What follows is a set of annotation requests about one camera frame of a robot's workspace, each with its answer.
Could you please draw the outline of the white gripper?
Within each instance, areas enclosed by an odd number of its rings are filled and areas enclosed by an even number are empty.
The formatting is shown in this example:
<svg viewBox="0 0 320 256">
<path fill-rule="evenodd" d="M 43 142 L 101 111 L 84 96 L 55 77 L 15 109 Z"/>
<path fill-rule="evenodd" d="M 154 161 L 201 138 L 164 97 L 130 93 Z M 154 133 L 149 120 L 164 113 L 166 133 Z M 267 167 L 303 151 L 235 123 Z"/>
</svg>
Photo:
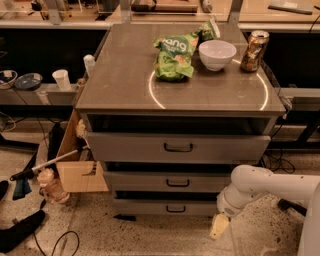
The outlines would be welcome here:
<svg viewBox="0 0 320 256">
<path fill-rule="evenodd" d="M 210 237 L 217 240 L 228 227 L 229 218 L 237 216 L 249 202 L 249 193 L 241 192 L 233 184 L 225 187 L 217 196 L 217 209 L 220 213 L 212 219 Z"/>
</svg>

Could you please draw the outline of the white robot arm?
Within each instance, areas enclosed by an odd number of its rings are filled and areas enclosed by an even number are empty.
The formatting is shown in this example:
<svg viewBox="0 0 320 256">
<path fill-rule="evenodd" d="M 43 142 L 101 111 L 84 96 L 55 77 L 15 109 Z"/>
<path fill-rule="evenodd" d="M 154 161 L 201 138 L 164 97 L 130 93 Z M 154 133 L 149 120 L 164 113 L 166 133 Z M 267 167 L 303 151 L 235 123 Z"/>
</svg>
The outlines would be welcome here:
<svg viewBox="0 0 320 256">
<path fill-rule="evenodd" d="M 231 172 L 231 183 L 217 196 L 218 214 L 210 236 L 218 239 L 246 205 L 272 194 L 306 209 L 297 256 L 320 256 L 320 176 L 275 174 L 251 165 Z"/>
</svg>

